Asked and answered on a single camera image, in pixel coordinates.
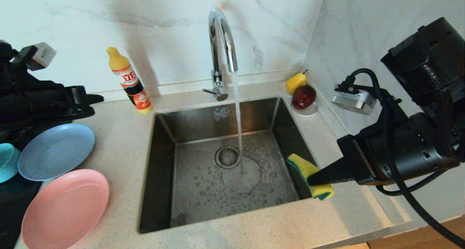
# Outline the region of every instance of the fruit plate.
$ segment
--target fruit plate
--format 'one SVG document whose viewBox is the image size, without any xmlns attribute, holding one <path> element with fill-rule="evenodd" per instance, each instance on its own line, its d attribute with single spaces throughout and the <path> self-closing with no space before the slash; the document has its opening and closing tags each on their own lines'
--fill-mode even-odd
<svg viewBox="0 0 465 249">
<path fill-rule="evenodd" d="M 315 101 L 309 107 L 304 109 L 297 109 L 292 105 L 292 100 L 290 101 L 289 105 L 291 105 L 292 110 L 298 115 L 302 117 L 311 117 L 314 116 L 318 112 L 318 104 Z"/>
<path fill-rule="evenodd" d="M 292 95 L 290 93 L 287 92 L 287 88 L 286 88 L 286 82 L 282 82 L 280 85 L 279 85 L 279 91 L 281 92 L 282 95 L 284 95 L 285 97 L 289 97 L 292 99 Z"/>
</svg>

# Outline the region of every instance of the sticker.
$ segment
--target sticker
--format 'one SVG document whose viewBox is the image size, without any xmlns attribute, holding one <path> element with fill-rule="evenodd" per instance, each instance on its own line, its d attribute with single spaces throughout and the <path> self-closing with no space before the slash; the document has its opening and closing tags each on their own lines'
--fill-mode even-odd
<svg viewBox="0 0 465 249">
<path fill-rule="evenodd" d="M 134 72 L 132 66 L 126 67 L 125 69 L 112 71 L 116 76 L 120 77 L 120 84 L 125 89 L 129 87 L 134 87 L 139 81 L 136 72 Z"/>
<path fill-rule="evenodd" d="M 142 90 L 140 93 L 135 95 L 128 95 L 129 99 L 136 106 L 138 110 L 143 110 L 148 108 L 151 105 L 150 99 L 148 98 L 145 90 Z"/>
</svg>

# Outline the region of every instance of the stainless steel sink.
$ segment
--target stainless steel sink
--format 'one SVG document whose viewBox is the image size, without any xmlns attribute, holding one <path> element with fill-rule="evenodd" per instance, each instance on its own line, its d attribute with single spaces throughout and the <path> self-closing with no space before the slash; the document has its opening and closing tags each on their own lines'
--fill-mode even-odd
<svg viewBox="0 0 465 249">
<path fill-rule="evenodd" d="M 314 163 L 281 98 L 155 117 L 139 232 L 142 234 L 311 197 L 285 158 Z"/>
</svg>

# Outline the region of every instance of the white marble backsplash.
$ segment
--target white marble backsplash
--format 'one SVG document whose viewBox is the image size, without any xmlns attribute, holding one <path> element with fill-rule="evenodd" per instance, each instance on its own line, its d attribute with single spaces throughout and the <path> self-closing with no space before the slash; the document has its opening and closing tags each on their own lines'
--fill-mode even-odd
<svg viewBox="0 0 465 249">
<path fill-rule="evenodd" d="M 57 50 L 40 80 L 120 89 L 106 48 L 129 56 L 144 85 L 210 78 L 208 13 L 231 24 L 239 75 L 302 66 L 321 0 L 3 0 L 0 39 L 16 49 L 47 42 Z"/>
<path fill-rule="evenodd" d="M 328 102 L 334 85 L 356 69 L 370 68 L 382 88 L 401 98 L 407 115 L 420 111 L 402 86 L 381 63 L 387 51 L 414 34 L 418 27 L 445 17 L 465 37 L 465 0 L 323 0 L 303 69 Z M 367 75 L 356 83 L 371 85 Z M 331 104 L 352 134 L 375 123 L 379 103 L 371 116 L 342 110 Z"/>
</svg>

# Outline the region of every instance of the black cable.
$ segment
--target black cable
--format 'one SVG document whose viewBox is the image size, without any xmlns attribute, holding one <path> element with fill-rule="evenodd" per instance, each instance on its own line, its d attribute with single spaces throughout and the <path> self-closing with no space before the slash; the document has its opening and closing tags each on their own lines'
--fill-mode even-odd
<svg viewBox="0 0 465 249">
<path fill-rule="evenodd" d="M 372 70 L 370 70 L 368 68 L 360 68 L 360 69 L 355 70 L 349 76 L 352 77 L 352 78 L 355 78 L 355 76 L 358 75 L 359 73 L 366 73 L 367 75 L 370 76 L 370 78 L 372 79 L 373 88 L 375 89 L 375 93 L 377 94 L 379 102 L 384 101 L 384 99 L 383 99 L 383 97 L 381 95 L 381 88 L 379 87 L 379 82 L 377 81 L 377 77 L 375 75 L 375 72 L 373 72 Z"/>
<path fill-rule="evenodd" d="M 387 99 L 382 98 L 381 96 L 381 88 L 379 87 L 379 83 L 375 73 L 367 68 L 357 69 L 355 70 L 350 77 L 355 78 L 356 75 L 359 73 L 366 73 L 372 79 L 373 87 L 375 89 L 375 93 L 377 94 L 378 100 L 383 107 L 382 113 L 384 114 L 384 124 L 383 124 L 383 147 L 385 150 L 385 155 L 387 158 L 387 165 L 391 171 L 392 179 L 396 182 L 397 186 L 399 187 L 399 191 L 404 195 L 405 199 L 407 199 L 408 203 L 412 208 L 417 212 L 417 214 L 423 218 L 427 224 L 429 224 L 433 229 L 435 229 L 438 233 L 442 236 L 447 238 L 449 241 L 453 242 L 460 248 L 465 248 L 465 240 L 460 238 L 459 236 L 455 235 L 454 233 L 450 232 L 447 228 L 441 225 L 438 221 L 436 221 L 421 205 L 418 201 L 413 197 L 412 193 L 409 191 L 407 185 L 405 184 L 402 176 L 400 175 L 399 170 L 397 169 L 396 163 L 391 157 L 391 152 L 389 148 L 390 143 L 390 135 L 389 135 L 389 122 L 390 122 L 390 113 L 391 110 L 389 106 L 387 106 Z"/>
<path fill-rule="evenodd" d="M 407 185 L 402 179 L 402 176 L 400 175 L 400 172 L 397 169 L 395 162 L 392 160 L 391 153 L 389 151 L 389 113 L 390 112 L 388 111 L 388 109 L 386 112 L 384 112 L 385 121 L 383 126 L 383 146 L 387 158 L 387 165 L 389 166 L 389 169 L 392 174 L 392 179 L 394 179 L 394 181 L 397 183 L 399 190 L 402 192 L 405 199 L 407 199 L 410 206 L 412 206 L 412 208 L 419 214 L 421 218 L 423 218 L 425 222 L 427 222 L 431 227 L 433 227 L 433 229 L 435 229 L 438 233 L 447 238 L 449 241 L 453 242 L 460 248 L 465 248 L 465 240 L 450 232 L 447 228 L 445 228 L 438 221 L 436 221 L 430 214 L 428 214 L 428 212 L 418 203 L 415 197 L 413 197 L 412 193 L 408 190 Z"/>
<path fill-rule="evenodd" d="M 447 170 L 441 170 L 434 172 L 430 174 L 427 178 L 419 181 L 418 183 L 410 186 L 408 190 L 410 192 L 417 191 L 418 189 L 422 188 L 423 186 L 427 185 L 428 183 L 431 183 L 434 179 L 438 178 L 441 174 L 445 173 Z M 383 194 L 387 196 L 401 196 L 402 192 L 401 191 L 388 191 L 386 190 L 382 185 L 377 185 L 376 188 L 378 191 L 382 192 Z"/>
<path fill-rule="evenodd" d="M 453 119 L 453 103 L 452 96 L 449 91 L 446 90 L 445 83 L 436 74 L 436 72 L 427 64 L 421 67 L 422 72 L 426 77 L 429 78 L 428 84 L 433 89 L 434 96 L 437 99 L 437 118 L 440 124 L 441 130 L 439 130 L 436 149 L 441 156 L 457 159 L 464 159 L 465 151 L 465 139 L 462 138 L 459 141 L 457 150 L 452 147 L 449 141 L 449 134 L 452 130 L 452 119 Z"/>
</svg>

